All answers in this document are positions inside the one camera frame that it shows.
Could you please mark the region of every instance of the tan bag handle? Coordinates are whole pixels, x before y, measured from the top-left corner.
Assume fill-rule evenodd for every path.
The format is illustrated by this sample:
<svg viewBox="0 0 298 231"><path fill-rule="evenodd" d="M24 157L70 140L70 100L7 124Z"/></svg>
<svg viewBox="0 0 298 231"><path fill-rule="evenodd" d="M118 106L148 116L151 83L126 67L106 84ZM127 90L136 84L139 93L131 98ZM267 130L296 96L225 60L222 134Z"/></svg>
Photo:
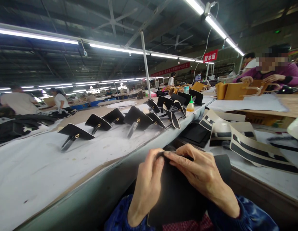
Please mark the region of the tan bag handle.
<svg viewBox="0 0 298 231"><path fill-rule="evenodd" d="M277 86L277 89L274 89L274 90L272 90L272 91L264 91L264 92L274 92L274 91L278 91L278 90L280 90L280 89L283 88L283 87L280 86L278 83L269 83L268 86L269 86L269 85L275 85L275 86Z"/></svg>
<svg viewBox="0 0 298 231"><path fill-rule="evenodd" d="M240 95L240 97L250 97L250 96L257 96L261 93L261 89L257 88L257 87L243 87L243 89L255 89L257 90L256 94L252 94L252 95Z"/></svg>

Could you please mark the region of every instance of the ceiling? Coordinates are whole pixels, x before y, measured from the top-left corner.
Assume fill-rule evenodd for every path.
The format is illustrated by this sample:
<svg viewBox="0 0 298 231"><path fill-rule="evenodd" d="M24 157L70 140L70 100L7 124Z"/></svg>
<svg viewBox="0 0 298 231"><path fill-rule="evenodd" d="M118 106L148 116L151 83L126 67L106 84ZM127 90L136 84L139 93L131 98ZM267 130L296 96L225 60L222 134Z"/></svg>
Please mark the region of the ceiling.
<svg viewBox="0 0 298 231"><path fill-rule="evenodd" d="M178 55L204 48L210 30L204 19L183 0L0 0L1 23L135 48L141 28L147 50ZM238 42L298 22L298 0L224 0L217 19ZM209 47L222 42L211 33ZM148 56L149 69L163 61ZM142 55L0 34L0 87L139 75L145 75Z"/></svg>

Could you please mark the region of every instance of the electrical wire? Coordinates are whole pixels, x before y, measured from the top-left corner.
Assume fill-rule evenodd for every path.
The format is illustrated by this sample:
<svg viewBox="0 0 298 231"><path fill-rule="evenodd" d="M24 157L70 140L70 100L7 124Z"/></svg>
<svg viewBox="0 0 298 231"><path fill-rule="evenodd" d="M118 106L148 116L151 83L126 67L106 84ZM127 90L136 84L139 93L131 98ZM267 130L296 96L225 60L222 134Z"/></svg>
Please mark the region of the electrical wire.
<svg viewBox="0 0 298 231"><path fill-rule="evenodd" d="M217 15L218 15L218 11L219 11L219 3L218 3L218 2L216 2L216 3L217 3L217 13L216 13L215 18L217 19ZM211 29L210 29L210 31L209 31L209 34L208 34L206 49L204 50L204 53L203 53L203 55L202 55L202 57L201 57L200 60L202 60L204 54L205 54L206 51L207 51L208 43L209 43L209 36L210 36L211 30L212 30L212 27L211 27ZM193 82L192 82L192 84L194 83L194 80L195 80L195 74L196 74L196 69L197 69L197 66L198 66L198 65L199 65L199 63L197 63L197 65L196 65L196 68L195 68L195 71L194 71L194 78L193 78Z"/></svg>

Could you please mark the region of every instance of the ceiling fan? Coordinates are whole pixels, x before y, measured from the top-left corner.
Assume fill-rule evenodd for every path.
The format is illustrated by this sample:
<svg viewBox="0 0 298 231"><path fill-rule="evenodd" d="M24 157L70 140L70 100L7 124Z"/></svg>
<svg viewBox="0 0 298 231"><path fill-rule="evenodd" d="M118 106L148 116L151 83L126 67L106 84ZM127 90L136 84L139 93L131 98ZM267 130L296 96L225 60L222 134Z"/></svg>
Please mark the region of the ceiling fan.
<svg viewBox="0 0 298 231"><path fill-rule="evenodd" d="M164 43L164 45L172 45L172 46L175 46L175 49L177 48L178 45L188 45L188 43L182 43L182 42L184 42L185 40L187 40L187 39L193 37L193 35L189 36L189 37L186 38L186 39L183 39L183 40L180 41L180 42L179 42L179 37L180 37L180 35L177 35L177 38L176 38L176 40L175 40L175 44Z"/></svg>

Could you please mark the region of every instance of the worker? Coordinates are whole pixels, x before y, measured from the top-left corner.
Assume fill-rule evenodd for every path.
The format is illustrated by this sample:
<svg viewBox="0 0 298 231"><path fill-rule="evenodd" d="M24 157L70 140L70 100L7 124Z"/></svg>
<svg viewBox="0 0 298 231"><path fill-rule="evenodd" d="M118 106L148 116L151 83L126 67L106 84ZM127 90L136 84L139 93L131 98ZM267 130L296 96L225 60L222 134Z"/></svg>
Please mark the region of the worker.
<svg viewBox="0 0 298 231"><path fill-rule="evenodd" d="M259 67L245 72L235 82L252 83L254 79L263 80L265 83L278 83L290 87L298 86L298 67L288 63L289 44L274 45L269 47L264 57L259 58Z"/></svg>
<svg viewBox="0 0 298 231"><path fill-rule="evenodd" d="M148 226L147 215L157 203L161 192L161 174L165 160L163 157L154 160L161 151L163 150L151 149L145 162L139 165L134 195L128 195L119 202L106 221L105 230L155 230ZM208 215L204 214L201 223L185 221L164 225L163 229L278 230L276 223L265 211L247 198L234 194L222 180L211 154L186 144L179 147L176 153L164 152L164 155L209 202ZM184 155L192 157L194 161L188 160Z"/></svg>
<svg viewBox="0 0 298 231"><path fill-rule="evenodd" d="M0 97L3 107L10 107L16 115L33 115L38 113L34 105L38 102L29 94L23 92L20 86L11 86L12 93L6 93Z"/></svg>
<svg viewBox="0 0 298 231"><path fill-rule="evenodd" d="M255 58L255 53L248 53L244 56L243 61L245 63L245 67L243 69L243 73L249 71L250 69L256 67L256 58Z"/></svg>
<svg viewBox="0 0 298 231"><path fill-rule="evenodd" d="M51 94L55 97L55 104L59 110L64 109L67 112L72 111L68 101L59 89L51 88Z"/></svg>
<svg viewBox="0 0 298 231"><path fill-rule="evenodd" d="M111 96L113 93L111 92L111 90L110 89L107 89L106 90L106 96Z"/></svg>
<svg viewBox="0 0 298 231"><path fill-rule="evenodd" d="M90 92L88 93L88 97L87 97L87 103L91 103L95 101L95 96L92 95Z"/></svg>
<svg viewBox="0 0 298 231"><path fill-rule="evenodd" d="M175 87L175 85L174 85L174 77L175 77L175 72L172 72L171 73L171 77L169 78L169 81L168 81L168 86Z"/></svg>
<svg viewBox="0 0 298 231"><path fill-rule="evenodd" d="M159 87L159 81L158 79L155 80L155 84L154 84L154 88L158 88Z"/></svg>

